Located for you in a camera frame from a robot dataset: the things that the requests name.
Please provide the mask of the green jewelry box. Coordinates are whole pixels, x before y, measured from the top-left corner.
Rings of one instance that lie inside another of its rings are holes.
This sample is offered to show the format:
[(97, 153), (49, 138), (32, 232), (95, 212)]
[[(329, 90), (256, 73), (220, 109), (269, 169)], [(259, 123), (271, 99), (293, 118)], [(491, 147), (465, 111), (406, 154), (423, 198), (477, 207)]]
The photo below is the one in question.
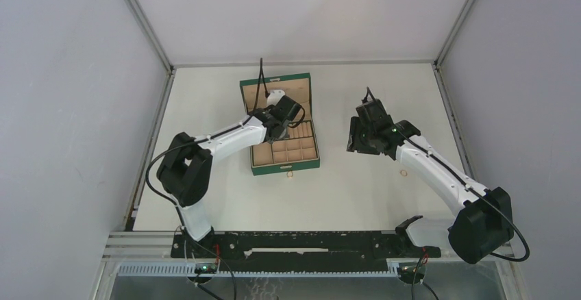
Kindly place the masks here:
[(239, 82), (244, 107), (272, 118), (265, 141), (251, 147), (253, 175), (289, 173), (320, 167), (312, 119), (309, 73), (261, 77)]

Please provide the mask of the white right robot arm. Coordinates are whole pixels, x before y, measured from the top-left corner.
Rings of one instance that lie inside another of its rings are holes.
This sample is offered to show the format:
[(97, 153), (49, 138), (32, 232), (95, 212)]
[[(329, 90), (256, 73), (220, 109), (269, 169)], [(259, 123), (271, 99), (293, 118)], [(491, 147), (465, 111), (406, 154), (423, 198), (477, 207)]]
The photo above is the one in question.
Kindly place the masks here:
[(406, 120), (394, 122), (378, 99), (362, 100), (350, 121), (347, 150), (386, 155), (403, 164), (446, 204), (452, 219), (414, 216), (397, 226), (397, 250), (413, 256), (422, 247), (451, 249), (476, 264), (520, 236), (512, 221), (510, 195), (472, 179), (443, 158), (421, 132)]

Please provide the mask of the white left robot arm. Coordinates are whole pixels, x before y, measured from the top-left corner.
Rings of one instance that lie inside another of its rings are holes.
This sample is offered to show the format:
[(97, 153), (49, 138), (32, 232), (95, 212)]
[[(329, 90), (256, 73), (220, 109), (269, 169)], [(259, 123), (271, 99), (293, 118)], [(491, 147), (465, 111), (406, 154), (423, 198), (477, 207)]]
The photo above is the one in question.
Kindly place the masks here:
[(217, 132), (195, 137), (185, 132), (175, 135), (169, 148), (152, 160), (160, 164), (156, 178), (162, 191), (158, 194), (176, 209), (190, 251), (204, 257), (214, 248), (209, 234), (213, 228), (202, 202), (213, 165), (243, 149), (283, 139), (291, 124), (305, 114), (301, 104), (281, 95), (275, 103), (255, 108)]

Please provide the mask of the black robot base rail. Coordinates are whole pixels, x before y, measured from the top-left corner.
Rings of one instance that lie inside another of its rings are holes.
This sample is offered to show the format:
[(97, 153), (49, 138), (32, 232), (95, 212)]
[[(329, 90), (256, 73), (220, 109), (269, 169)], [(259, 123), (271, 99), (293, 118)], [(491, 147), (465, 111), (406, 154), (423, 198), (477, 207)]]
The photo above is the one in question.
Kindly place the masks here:
[(175, 259), (209, 259), (229, 271), (242, 268), (290, 268), (346, 271), (379, 268), (389, 260), (440, 258), (437, 247), (417, 247), (403, 231), (210, 232), (195, 242), (182, 232), (172, 239)]

